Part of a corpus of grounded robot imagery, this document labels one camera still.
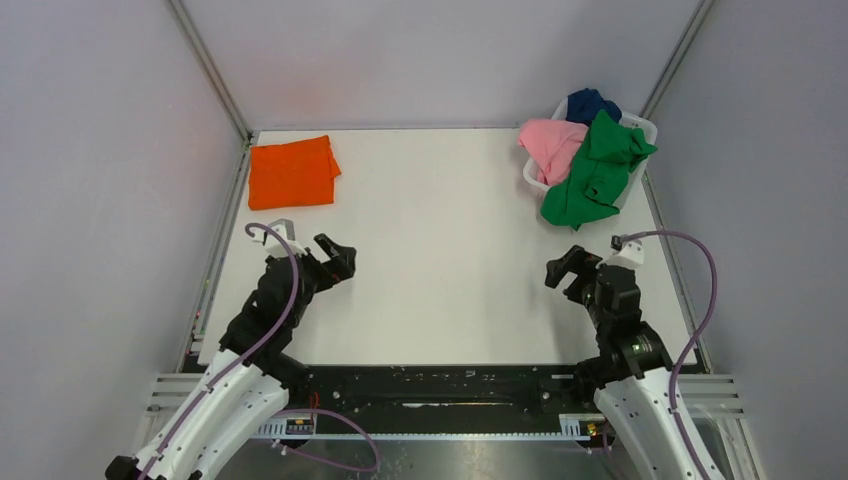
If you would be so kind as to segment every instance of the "white plastic basket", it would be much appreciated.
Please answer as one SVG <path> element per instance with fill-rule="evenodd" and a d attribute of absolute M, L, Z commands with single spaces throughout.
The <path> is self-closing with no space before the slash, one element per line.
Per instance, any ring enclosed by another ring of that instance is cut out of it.
<path fill-rule="evenodd" d="M 568 112 L 568 99 L 566 98 L 562 102 L 559 103 L 554 115 L 551 117 L 553 120 L 565 120 L 565 115 Z M 653 123 L 645 120 L 644 118 L 637 117 L 632 113 L 621 112 L 621 121 L 618 122 L 625 127 L 630 128 L 641 128 L 645 132 L 645 140 L 654 145 L 654 142 L 657 141 L 657 126 Z M 627 201 L 630 199 L 631 191 L 633 190 L 633 185 L 636 182 L 641 181 L 642 175 L 645 174 L 645 168 L 648 166 L 648 160 L 651 157 L 642 160 L 636 170 L 630 174 L 630 181 L 627 183 L 627 188 L 621 192 L 621 195 L 615 200 L 613 205 L 616 207 L 624 208 L 624 205 L 627 204 Z M 539 172 L 539 167 L 536 166 L 536 161 L 533 160 L 533 157 L 527 159 L 527 164 L 524 165 L 524 180 L 529 183 L 536 192 L 536 195 L 540 197 L 544 197 L 546 193 L 548 193 L 548 189 L 551 188 L 544 183 L 536 181 L 536 176 Z"/>

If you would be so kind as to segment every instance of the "gray wall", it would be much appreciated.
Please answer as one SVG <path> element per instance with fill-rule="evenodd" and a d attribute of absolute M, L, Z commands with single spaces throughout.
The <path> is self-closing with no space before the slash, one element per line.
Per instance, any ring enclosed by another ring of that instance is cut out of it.
<path fill-rule="evenodd" d="M 3 2 L 0 477 L 128 453 L 238 144 L 164 2 Z"/>
<path fill-rule="evenodd" d="M 255 129 L 503 126 L 647 101 L 698 0 L 187 0 Z"/>
<path fill-rule="evenodd" d="M 708 347 L 739 382 L 769 478 L 845 478 L 848 3 L 720 1 L 659 105 L 670 227 L 713 250 Z M 685 278 L 701 313 L 705 262 Z"/>

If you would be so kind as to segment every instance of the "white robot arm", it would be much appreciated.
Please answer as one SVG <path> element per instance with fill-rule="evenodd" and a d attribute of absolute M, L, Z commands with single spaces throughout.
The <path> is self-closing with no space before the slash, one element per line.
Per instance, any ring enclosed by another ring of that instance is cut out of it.
<path fill-rule="evenodd" d="M 606 260 L 575 246 L 547 265 L 551 288 L 577 274 L 563 293 L 586 307 L 597 330 L 600 356 L 577 365 L 577 394 L 606 416 L 643 479 L 704 478 L 690 452 L 707 478 L 722 479 L 677 388 L 673 408 L 671 360 L 641 318 L 635 269 L 644 261 L 642 245 L 614 239 L 613 246 L 618 252 Z"/>
<path fill-rule="evenodd" d="M 352 278 L 356 250 L 326 235 L 315 242 L 330 260 L 319 262 L 274 222 L 258 241 L 270 254 L 265 273 L 230 322 L 203 378 L 171 420 L 134 457 L 116 457 L 108 480 L 210 480 L 244 442 L 290 398 L 305 400 L 308 369 L 283 354 L 312 297 Z M 268 241 L 268 237 L 277 242 Z"/>

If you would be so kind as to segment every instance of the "white table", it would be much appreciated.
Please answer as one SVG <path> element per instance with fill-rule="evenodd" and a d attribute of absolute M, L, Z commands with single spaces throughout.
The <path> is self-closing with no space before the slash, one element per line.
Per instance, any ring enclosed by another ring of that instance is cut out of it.
<path fill-rule="evenodd" d="M 555 228 L 521 178 L 514 129 L 262 132 L 259 145 L 329 134 L 342 169 L 336 203 L 251 211 L 233 225 L 200 354 L 206 364 L 265 267 L 248 222 L 295 222 L 356 247 L 356 276 L 315 297 L 286 353 L 306 364 L 562 364 L 597 355 L 588 315 L 544 285 L 572 245 L 607 256 L 612 234 L 655 228 L 641 183 L 621 214 Z M 689 333 L 660 242 L 637 271 L 644 318 L 673 359 Z"/>

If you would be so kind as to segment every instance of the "folded orange towel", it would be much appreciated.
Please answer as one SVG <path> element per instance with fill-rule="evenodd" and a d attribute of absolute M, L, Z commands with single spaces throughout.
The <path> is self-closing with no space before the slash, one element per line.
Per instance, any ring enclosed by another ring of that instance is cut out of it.
<path fill-rule="evenodd" d="M 342 171 L 330 137 L 250 149 L 251 210 L 333 203 L 333 180 Z"/>

